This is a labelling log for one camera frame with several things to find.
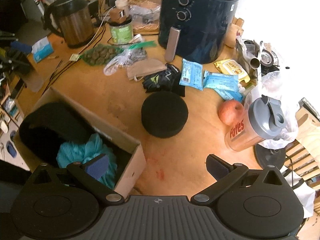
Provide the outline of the teal mesh bath loofah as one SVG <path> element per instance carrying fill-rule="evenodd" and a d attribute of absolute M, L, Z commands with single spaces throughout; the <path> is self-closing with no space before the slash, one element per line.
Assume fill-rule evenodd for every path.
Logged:
<path fill-rule="evenodd" d="M 117 162 L 111 148 L 107 147 L 98 133 L 90 136 L 85 144 L 76 144 L 75 142 L 64 142 L 57 153 L 56 161 L 59 168 L 66 168 L 68 164 L 79 161 L 86 163 L 100 154 L 106 154 L 109 159 L 106 173 L 98 180 L 114 189 L 116 185 Z"/>

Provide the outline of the black round foam cushion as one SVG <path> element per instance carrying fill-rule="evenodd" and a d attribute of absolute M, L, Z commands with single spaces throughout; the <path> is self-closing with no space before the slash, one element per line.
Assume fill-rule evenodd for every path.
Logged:
<path fill-rule="evenodd" d="M 141 121 L 145 130 L 154 137 L 169 138 L 177 135 L 188 120 L 185 101 L 173 92 L 155 92 L 141 107 Z"/>

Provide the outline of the beige burlap pouch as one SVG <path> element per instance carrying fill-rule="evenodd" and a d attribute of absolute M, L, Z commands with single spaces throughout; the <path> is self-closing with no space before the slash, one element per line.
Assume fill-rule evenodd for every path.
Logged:
<path fill-rule="evenodd" d="M 137 80 L 139 77 L 145 77 L 166 69 L 166 65 L 158 59 L 145 59 L 127 67 L 126 72 L 129 80 Z"/>

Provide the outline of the blue tissue box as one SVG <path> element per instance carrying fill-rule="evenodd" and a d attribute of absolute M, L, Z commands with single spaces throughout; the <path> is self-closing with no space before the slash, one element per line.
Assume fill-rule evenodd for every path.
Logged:
<path fill-rule="evenodd" d="M 52 44 L 48 40 L 48 37 L 38 40 L 34 45 L 31 46 L 31 53 L 36 63 L 39 63 L 53 52 L 54 50 Z"/>

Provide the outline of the brown cardboard box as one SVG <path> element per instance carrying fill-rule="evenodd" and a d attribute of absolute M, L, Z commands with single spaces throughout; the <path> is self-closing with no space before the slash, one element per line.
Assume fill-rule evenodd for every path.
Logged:
<path fill-rule="evenodd" d="M 53 88 L 48 89 L 43 94 L 31 113 L 50 102 L 62 102 L 70 106 L 93 128 L 93 134 L 98 133 L 103 143 L 112 148 L 118 165 L 114 190 L 123 197 L 128 197 L 129 192 L 133 189 L 146 166 L 146 159 L 141 143 L 132 136 L 112 126 L 93 111 Z M 20 139 L 19 129 L 14 136 L 14 143 L 31 171 L 34 171 L 41 163 L 44 163 L 23 144 Z"/>

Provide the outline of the black round stand base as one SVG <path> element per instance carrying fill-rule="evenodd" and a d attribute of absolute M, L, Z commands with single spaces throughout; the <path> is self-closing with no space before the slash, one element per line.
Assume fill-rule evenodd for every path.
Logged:
<path fill-rule="evenodd" d="M 281 169 L 284 165 L 286 158 L 285 148 L 280 148 L 277 150 L 264 148 L 259 144 L 254 147 L 254 156 L 261 168 L 266 168 L 268 165 L 273 165 L 278 169 Z"/>

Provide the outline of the brown electric kettle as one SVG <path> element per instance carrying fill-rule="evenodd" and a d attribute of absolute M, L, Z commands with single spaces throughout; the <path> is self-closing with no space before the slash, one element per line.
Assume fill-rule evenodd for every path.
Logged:
<path fill-rule="evenodd" d="M 44 23 L 69 48 L 87 45 L 94 37 L 87 0 L 56 0 L 45 9 Z"/>

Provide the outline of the red apple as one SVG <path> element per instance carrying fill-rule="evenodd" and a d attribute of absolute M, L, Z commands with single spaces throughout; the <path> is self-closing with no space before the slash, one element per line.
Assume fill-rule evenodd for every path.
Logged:
<path fill-rule="evenodd" d="M 218 117 L 227 126 L 231 126 L 244 112 L 244 106 L 237 100 L 227 100 L 218 107 Z"/>

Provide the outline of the clear shaker bottle grey lid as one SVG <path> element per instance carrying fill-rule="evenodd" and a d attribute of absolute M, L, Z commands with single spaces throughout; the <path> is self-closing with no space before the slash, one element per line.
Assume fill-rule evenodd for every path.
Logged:
<path fill-rule="evenodd" d="M 236 120 L 225 135 L 225 145 L 236 152 L 280 135 L 286 126 L 281 102 L 263 95 Z"/>

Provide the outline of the green labelled jar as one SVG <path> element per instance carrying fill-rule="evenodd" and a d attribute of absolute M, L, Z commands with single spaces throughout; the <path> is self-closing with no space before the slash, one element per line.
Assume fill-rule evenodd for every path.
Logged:
<path fill-rule="evenodd" d="M 133 39 L 132 18 L 128 17 L 123 23 L 108 21 L 114 44 L 127 44 Z"/>

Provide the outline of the small brown wooden box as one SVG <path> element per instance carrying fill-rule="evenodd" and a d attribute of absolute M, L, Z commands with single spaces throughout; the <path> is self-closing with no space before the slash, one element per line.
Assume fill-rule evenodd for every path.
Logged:
<path fill-rule="evenodd" d="M 113 8 L 109 12 L 110 22 L 121 24 L 126 21 L 127 16 L 123 9 Z"/>

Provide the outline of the yellow wipes pack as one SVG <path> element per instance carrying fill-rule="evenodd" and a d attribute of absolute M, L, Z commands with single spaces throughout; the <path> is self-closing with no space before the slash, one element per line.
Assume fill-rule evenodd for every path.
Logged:
<path fill-rule="evenodd" d="M 250 81 L 248 73 L 233 59 L 216 61 L 214 65 L 222 74 L 237 75 L 239 82 L 244 81 L 248 83 Z"/>

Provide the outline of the beige lidded jar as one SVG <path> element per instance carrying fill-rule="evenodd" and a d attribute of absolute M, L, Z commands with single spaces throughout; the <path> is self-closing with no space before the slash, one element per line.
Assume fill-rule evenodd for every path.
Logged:
<path fill-rule="evenodd" d="M 126 17 L 129 16 L 129 0 L 116 0 L 115 5 L 117 9 L 124 11 Z"/>

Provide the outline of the silver metal tube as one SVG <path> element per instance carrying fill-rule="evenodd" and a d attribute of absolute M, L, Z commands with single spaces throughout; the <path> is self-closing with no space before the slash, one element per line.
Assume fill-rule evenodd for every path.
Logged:
<path fill-rule="evenodd" d="M 252 69 L 258 69 L 260 67 L 260 61 L 253 55 L 248 56 L 248 64 Z"/>

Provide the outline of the dark blue air fryer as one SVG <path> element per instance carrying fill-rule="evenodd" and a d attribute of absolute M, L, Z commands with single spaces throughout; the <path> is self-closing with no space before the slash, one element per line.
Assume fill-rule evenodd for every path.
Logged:
<path fill-rule="evenodd" d="M 165 60 L 178 55 L 200 64 L 215 61 L 239 0 L 161 0 L 158 43 Z"/>

